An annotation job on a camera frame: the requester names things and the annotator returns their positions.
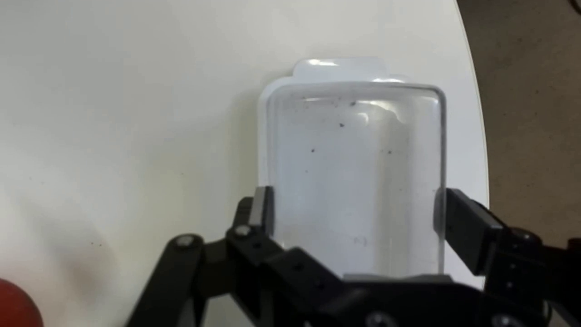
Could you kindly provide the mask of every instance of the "white plastic container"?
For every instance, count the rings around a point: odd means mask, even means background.
[[[445,100],[436,87],[395,81],[378,60],[306,60],[266,89],[258,116],[276,239],[338,274],[442,272]]]

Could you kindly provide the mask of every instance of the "red ball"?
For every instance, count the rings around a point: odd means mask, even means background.
[[[40,310],[31,296],[8,279],[0,279],[0,325],[42,327]]]

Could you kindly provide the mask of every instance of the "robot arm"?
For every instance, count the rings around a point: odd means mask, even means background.
[[[262,327],[538,327],[547,303],[581,321],[580,239],[569,249],[511,229],[462,190],[447,189],[445,239],[483,290],[451,278],[345,281],[302,249],[273,238],[275,192],[238,203],[226,238],[173,238],[129,318],[129,327],[204,325],[206,303],[231,294]]]

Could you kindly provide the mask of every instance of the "container lid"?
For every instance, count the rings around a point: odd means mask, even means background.
[[[444,94],[389,81],[369,69],[378,61],[326,61],[335,65],[302,61],[302,76],[262,96],[260,176],[276,194],[275,238],[338,274],[442,272]]]

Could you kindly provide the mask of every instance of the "white table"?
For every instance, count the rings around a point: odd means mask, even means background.
[[[164,243],[220,238],[253,194],[258,94],[309,56],[382,56],[442,87],[449,185],[489,201],[454,0],[8,0],[0,276],[48,327],[122,325]]]

